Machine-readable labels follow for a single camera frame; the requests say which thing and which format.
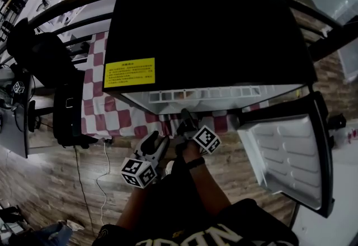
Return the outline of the black printed jersey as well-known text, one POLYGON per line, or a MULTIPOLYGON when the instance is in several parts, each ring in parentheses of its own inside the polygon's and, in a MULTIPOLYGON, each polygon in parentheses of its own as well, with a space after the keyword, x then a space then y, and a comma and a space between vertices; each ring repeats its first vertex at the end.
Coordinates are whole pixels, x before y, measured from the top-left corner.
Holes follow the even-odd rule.
POLYGON ((170 175, 153 184, 137 226, 104 225, 92 246, 298 246, 281 221, 246 198, 210 216, 179 155, 170 175))

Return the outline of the small black case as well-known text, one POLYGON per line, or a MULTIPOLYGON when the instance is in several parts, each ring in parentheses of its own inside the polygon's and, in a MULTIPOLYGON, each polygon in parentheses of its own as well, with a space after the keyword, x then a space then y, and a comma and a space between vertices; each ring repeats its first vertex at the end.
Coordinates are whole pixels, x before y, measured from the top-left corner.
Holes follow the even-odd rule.
POLYGON ((346 118, 342 113, 330 116, 327 121, 329 130, 337 130, 346 127, 346 118))

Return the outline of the black backpack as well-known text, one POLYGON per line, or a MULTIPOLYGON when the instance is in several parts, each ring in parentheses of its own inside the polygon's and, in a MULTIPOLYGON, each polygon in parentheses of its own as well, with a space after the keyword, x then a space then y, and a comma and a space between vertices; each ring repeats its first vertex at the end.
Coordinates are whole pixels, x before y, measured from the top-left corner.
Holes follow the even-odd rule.
POLYGON ((63 147, 80 146, 88 149, 98 142, 94 137, 82 134, 82 85, 77 82, 65 84, 55 91, 53 133, 63 147))

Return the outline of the person's right forearm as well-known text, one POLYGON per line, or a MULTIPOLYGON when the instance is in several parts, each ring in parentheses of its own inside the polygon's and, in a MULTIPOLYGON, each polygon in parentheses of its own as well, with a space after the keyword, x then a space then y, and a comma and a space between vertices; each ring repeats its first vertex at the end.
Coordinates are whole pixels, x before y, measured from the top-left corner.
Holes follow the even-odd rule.
MULTIPOLYGON (((185 163, 201 157, 199 146, 189 141, 182 151, 185 163)), ((231 205, 229 199, 210 174, 206 164, 189 170, 202 204, 210 216, 217 216, 231 205)))

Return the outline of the white box with red print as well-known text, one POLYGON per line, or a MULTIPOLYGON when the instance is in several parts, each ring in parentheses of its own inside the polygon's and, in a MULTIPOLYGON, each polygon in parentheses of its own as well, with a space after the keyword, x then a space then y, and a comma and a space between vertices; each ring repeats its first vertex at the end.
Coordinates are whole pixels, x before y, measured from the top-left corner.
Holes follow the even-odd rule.
POLYGON ((347 125, 346 127, 334 130, 332 135, 335 148, 343 148, 346 145, 358 141, 358 125, 347 125))

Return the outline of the grey desk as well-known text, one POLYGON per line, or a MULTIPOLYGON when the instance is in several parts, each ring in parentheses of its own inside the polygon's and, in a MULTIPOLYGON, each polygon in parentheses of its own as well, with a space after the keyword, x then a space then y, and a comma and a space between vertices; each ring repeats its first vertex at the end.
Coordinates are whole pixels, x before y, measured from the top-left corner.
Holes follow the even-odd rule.
POLYGON ((24 158, 29 148, 27 113, 31 84, 28 72, 14 74, 9 67, 0 69, 0 146, 24 158), (16 81, 24 83, 24 93, 13 92, 16 81))

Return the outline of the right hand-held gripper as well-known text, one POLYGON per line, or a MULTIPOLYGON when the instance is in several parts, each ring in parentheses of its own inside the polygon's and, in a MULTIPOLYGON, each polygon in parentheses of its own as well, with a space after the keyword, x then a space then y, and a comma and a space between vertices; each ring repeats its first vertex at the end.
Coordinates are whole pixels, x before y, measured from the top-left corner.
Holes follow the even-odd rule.
POLYGON ((209 127, 199 127, 188 109, 181 110, 182 122, 176 131, 176 152, 182 152, 189 141, 199 146, 200 155, 213 154, 221 144, 220 138, 209 127))

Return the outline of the black wristband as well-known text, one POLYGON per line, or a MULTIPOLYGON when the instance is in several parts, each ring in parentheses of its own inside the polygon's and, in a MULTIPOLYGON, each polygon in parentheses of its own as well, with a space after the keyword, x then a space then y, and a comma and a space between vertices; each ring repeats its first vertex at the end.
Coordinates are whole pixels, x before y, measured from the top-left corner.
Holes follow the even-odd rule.
POLYGON ((190 162, 187 162, 186 163, 186 168, 188 170, 191 170, 191 169, 194 169, 194 168, 197 168, 201 165, 205 164, 205 159, 203 157, 199 157, 199 158, 196 158, 190 162))

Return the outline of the person's left forearm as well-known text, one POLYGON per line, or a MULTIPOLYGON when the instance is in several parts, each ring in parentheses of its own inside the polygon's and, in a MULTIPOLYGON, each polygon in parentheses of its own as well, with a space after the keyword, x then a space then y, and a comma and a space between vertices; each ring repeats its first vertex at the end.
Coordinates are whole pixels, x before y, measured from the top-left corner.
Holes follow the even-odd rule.
POLYGON ((152 189, 150 183, 146 188, 135 187, 116 223, 117 226, 127 230, 133 230, 138 224, 145 206, 146 199, 152 189))

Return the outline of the black wooden railing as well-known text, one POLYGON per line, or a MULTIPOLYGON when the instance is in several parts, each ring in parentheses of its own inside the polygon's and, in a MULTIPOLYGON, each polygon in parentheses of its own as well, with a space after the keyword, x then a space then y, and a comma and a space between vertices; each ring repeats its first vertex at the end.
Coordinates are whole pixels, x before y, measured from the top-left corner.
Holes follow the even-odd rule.
MULTIPOLYGON (((29 25, 33 28, 37 28, 43 23, 65 12, 98 1, 101 0, 64 0, 31 19, 29 25)), ((312 61, 317 62, 358 39, 358 16, 345 25, 341 25, 339 22, 328 17, 322 11, 316 8, 311 8, 298 0, 285 1, 290 8, 315 18, 332 28, 332 30, 327 33, 325 38, 321 38, 308 46, 312 61)))

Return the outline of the blue fabric bag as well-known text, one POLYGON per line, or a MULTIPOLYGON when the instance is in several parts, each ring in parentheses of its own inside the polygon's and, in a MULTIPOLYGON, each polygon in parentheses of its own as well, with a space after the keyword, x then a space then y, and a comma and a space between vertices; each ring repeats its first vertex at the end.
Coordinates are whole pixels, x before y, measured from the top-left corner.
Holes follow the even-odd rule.
POLYGON ((67 246, 73 233, 84 229, 81 223, 69 219, 59 220, 40 230, 12 234, 7 246, 67 246))

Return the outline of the black office chair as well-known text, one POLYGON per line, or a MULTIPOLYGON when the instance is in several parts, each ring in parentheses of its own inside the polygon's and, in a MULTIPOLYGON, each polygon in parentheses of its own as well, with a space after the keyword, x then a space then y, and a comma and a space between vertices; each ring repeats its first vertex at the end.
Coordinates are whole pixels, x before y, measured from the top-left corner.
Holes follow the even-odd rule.
POLYGON ((83 89, 84 71, 74 66, 61 39, 51 32, 35 34, 27 18, 11 29, 7 51, 45 88, 56 91, 65 84, 77 82, 83 89))

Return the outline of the red white checkered tablecloth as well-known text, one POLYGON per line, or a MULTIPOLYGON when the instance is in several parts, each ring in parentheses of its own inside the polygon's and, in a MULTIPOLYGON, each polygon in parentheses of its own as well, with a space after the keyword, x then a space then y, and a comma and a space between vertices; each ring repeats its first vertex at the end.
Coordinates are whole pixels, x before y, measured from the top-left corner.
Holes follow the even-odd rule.
POLYGON ((103 93, 107 38, 108 33, 101 32, 94 34, 90 42, 82 93, 82 133, 97 139, 143 138, 153 131, 173 137, 181 122, 179 114, 153 115, 103 93))

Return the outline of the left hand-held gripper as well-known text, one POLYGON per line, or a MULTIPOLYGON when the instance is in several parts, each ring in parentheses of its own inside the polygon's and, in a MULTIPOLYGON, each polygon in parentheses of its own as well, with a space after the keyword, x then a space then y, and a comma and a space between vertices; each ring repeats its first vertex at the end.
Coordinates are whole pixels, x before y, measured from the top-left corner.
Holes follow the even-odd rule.
POLYGON ((146 188, 155 179, 161 178, 159 163, 166 155, 170 138, 163 137, 156 151, 155 142, 158 135, 158 131, 147 134, 137 143, 134 153, 125 158, 121 166, 121 175, 128 185, 146 188))

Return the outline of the black mini fridge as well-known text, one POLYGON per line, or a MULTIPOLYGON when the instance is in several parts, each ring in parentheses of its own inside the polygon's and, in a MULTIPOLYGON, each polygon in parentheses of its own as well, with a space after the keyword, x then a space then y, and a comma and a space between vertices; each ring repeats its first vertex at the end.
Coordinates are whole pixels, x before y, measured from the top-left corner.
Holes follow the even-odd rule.
POLYGON ((328 110, 318 91, 244 113, 317 81, 285 0, 116 0, 102 90, 233 110, 257 182, 322 217, 333 210, 328 110))

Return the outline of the white table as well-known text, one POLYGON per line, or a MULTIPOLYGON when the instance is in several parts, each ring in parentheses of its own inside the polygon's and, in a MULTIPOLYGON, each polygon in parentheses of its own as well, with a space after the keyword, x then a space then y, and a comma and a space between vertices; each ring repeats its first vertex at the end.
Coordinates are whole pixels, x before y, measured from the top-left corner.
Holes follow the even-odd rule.
POLYGON ((358 145, 333 152, 333 198, 327 219, 299 208, 293 232, 300 246, 358 246, 358 145))

